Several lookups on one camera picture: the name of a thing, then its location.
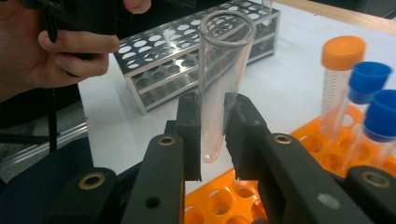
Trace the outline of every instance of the dark blue fabric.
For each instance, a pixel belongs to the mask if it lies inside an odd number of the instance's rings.
[[[71,177],[92,168],[88,138],[49,154],[14,177],[0,193],[1,224],[38,224]]]

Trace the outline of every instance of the finger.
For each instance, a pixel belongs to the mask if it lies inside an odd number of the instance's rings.
[[[151,0],[123,0],[125,7],[134,14],[142,14],[151,7]]]
[[[72,54],[59,54],[55,58],[55,64],[77,77],[97,77],[107,72],[108,54],[94,54],[91,60],[81,60]]]
[[[120,41],[115,35],[96,35],[85,31],[58,31],[56,43],[52,43],[47,31],[38,35],[40,46],[51,52],[111,53],[118,50]]]

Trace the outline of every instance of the orange cap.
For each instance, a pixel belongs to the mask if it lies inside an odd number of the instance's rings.
[[[322,64],[333,71],[351,70],[363,60],[366,43],[353,35],[338,36],[326,42],[322,50]]]

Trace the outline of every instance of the wooden surface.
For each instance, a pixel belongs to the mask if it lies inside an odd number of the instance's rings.
[[[339,7],[331,7],[307,0],[275,0],[277,3],[299,8],[337,21],[343,21],[360,27],[396,35],[396,21],[366,15]]]

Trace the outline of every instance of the tube with orange cap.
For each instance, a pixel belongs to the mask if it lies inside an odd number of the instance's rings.
[[[338,107],[348,91],[351,70],[363,60],[365,49],[365,42],[353,35],[338,36],[323,46],[321,63],[325,76],[319,131],[325,137],[332,138]]]

